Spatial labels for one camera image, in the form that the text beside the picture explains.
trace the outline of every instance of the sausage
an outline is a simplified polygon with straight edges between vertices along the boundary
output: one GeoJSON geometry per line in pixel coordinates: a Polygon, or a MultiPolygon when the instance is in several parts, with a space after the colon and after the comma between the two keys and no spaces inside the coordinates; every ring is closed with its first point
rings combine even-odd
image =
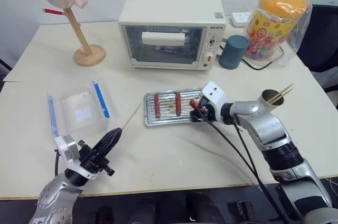
{"type": "Polygon", "coordinates": [[[159,110],[159,100],[158,100],[158,94],[154,94],[154,106],[155,106],[155,117],[160,118],[161,112],[159,110]]]}
{"type": "MultiPolygon", "coordinates": [[[[194,108],[194,109],[199,109],[199,103],[197,101],[195,101],[194,99],[190,99],[190,105],[194,108]]],[[[204,108],[200,108],[200,111],[202,113],[206,113],[206,110],[204,108]]]]}
{"type": "Polygon", "coordinates": [[[181,94],[175,93],[175,102],[176,102],[176,115],[181,115],[181,94]]]}

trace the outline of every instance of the orange lid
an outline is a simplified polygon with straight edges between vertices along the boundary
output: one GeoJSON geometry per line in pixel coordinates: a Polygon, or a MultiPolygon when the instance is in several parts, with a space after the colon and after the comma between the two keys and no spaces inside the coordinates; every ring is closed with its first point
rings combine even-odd
{"type": "Polygon", "coordinates": [[[299,18],[308,5],[308,0],[259,0],[260,8],[282,18],[299,18]]]}

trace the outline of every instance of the toaster oven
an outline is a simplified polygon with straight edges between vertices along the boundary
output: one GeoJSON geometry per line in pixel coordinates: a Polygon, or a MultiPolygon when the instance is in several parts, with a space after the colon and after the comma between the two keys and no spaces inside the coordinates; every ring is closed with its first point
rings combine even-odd
{"type": "Polygon", "coordinates": [[[127,0],[119,28],[133,67],[207,70],[226,27],[221,0],[127,0]]]}

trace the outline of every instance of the oven tray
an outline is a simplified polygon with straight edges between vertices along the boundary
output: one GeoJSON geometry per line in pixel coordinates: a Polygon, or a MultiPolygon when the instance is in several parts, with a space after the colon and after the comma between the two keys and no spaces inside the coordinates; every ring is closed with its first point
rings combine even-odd
{"type": "Polygon", "coordinates": [[[170,90],[156,93],[148,93],[144,96],[144,116],[147,126],[182,124],[196,122],[190,116],[193,107],[190,106],[190,99],[200,100],[199,93],[202,88],[170,90]],[[175,93],[181,94],[181,115],[176,115],[175,93]],[[155,117],[154,94],[158,94],[159,110],[161,117],[155,117]]]}

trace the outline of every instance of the white table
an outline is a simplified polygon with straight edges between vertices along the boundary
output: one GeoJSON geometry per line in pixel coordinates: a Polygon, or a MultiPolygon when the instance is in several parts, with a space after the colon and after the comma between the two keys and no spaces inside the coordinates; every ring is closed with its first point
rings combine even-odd
{"type": "MultiPolygon", "coordinates": [[[[148,92],[203,87],[212,80],[234,101],[255,100],[264,89],[281,90],[294,83],[283,106],[273,113],[318,176],[338,174],[338,113],[298,57],[287,68],[263,71],[245,64],[225,70],[218,63],[209,71],[135,69],[129,64],[116,22],[83,24],[82,29],[89,43],[106,49],[101,64],[85,68],[73,62],[80,44],[70,25],[42,25],[5,78],[9,82],[0,94],[0,199],[35,198],[53,178],[55,146],[46,93],[89,75],[103,82],[112,114],[109,129],[121,127],[148,92]]],[[[242,31],[228,24],[224,37],[242,31]]],[[[284,50],[292,52],[287,45],[284,50]]],[[[233,127],[219,127],[244,152],[233,127]]],[[[84,140],[94,146],[103,134],[84,140]]],[[[250,136],[243,135],[261,180],[275,182],[250,136]]],[[[116,173],[113,177],[101,173],[86,184],[84,195],[256,184],[240,158],[208,124],[148,128],[143,106],[107,158],[116,173]]],[[[63,170],[60,161],[59,171],[63,170]]]]}

